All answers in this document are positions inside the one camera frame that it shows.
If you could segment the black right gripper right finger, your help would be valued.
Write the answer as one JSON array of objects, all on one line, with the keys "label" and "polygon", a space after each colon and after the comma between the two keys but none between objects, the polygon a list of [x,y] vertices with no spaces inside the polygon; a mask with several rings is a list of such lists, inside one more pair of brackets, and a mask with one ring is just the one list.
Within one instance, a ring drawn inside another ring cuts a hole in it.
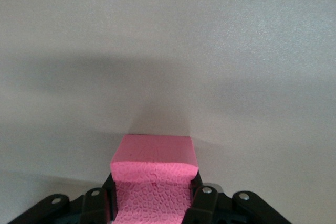
[{"label": "black right gripper right finger", "polygon": [[183,224],[290,224],[282,214],[252,191],[239,191],[230,198],[203,184],[197,174],[190,184],[191,206]]}]

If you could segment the brown table mat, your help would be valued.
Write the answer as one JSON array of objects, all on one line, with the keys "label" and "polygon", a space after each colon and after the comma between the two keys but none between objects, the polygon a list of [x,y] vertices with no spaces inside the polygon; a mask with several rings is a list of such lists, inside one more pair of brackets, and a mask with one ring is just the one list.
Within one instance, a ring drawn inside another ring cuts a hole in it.
[{"label": "brown table mat", "polygon": [[0,224],[100,186],[127,133],[336,224],[336,0],[0,0]]}]

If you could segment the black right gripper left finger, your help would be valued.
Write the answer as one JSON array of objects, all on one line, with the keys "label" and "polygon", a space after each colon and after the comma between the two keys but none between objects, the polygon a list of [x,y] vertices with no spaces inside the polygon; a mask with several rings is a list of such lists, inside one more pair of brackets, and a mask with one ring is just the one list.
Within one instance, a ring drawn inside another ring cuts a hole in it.
[{"label": "black right gripper left finger", "polygon": [[53,194],[28,208],[7,224],[111,224],[117,217],[116,184],[109,175],[75,200]]}]

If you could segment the red foam cube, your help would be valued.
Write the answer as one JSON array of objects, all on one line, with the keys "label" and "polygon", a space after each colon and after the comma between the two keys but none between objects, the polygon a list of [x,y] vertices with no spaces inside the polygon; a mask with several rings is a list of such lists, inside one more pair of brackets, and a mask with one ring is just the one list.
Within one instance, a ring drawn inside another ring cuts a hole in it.
[{"label": "red foam cube", "polygon": [[192,139],[125,135],[110,163],[118,213],[113,224],[181,224],[198,173]]}]

